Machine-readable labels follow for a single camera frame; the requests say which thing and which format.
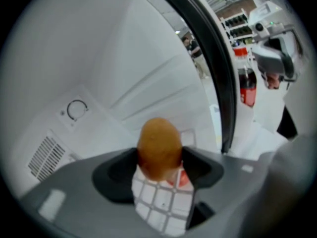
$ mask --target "brick wall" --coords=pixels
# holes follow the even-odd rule
[[[221,17],[227,18],[234,14],[240,13],[241,9],[244,9],[248,16],[251,10],[255,9],[256,5],[254,4],[253,0],[240,0],[228,6],[227,8],[218,11],[216,15],[220,19]]]

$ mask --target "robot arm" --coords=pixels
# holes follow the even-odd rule
[[[277,74],[281,81],[295,82],[303,68],[303,48],[283,10],[267,1],[251,11],[249,27],[256,33],[252,53],[264,78]]]

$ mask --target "red bottle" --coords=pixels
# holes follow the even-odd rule
[[[241,101],[252,108],[256,101],[257,93],[257,79],[255,73],[251,68],[238,69],[238,72]]]

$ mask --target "brown egg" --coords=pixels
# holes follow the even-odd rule
[[[181,165],[180,133],[164,118],[153,118],[143,125],[137,148],[138,164],[150,180],[167,180]]]

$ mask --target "temperature dial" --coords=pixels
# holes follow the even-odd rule
[[[74,121],[80,119],[87,111],[86,103],[81,100],[73,100],[67,106],[67,114]]]

